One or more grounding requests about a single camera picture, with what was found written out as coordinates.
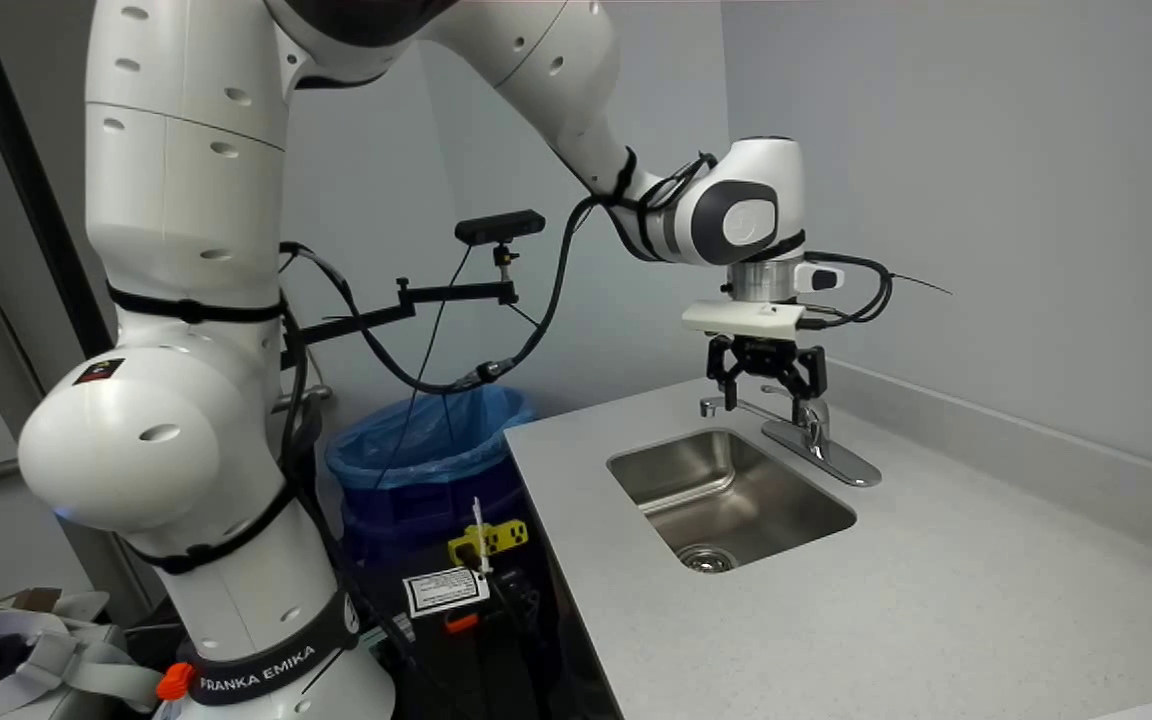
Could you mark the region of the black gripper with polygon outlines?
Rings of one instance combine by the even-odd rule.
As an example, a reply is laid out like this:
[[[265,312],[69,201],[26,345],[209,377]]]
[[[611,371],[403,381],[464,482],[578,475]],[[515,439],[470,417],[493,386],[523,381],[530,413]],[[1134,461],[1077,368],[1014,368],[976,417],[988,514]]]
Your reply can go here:
[[[737,403],[738,377],[762,377],[788,389],[790,401],[819,401],[826,392],[826,366],[819,350],[758,337],[712,337],[704,377]]]

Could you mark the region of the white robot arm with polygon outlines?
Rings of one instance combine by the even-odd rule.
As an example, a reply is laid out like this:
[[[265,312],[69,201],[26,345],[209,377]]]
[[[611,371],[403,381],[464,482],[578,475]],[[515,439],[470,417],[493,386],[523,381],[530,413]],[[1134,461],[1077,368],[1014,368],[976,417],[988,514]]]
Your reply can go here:
[[[410,46],[489,79],[654,263],[758,270],[692,321],[785,341],[802,154],[747,136],[654,176],[609,126],[598,0],[97,0],[82,71],[82,227],[115,345],[21,434],[24,484],[118,538],[162,582],[193,678],[162,720],[392,720],[396,681],[273,450],[287,100],[364,90]]]

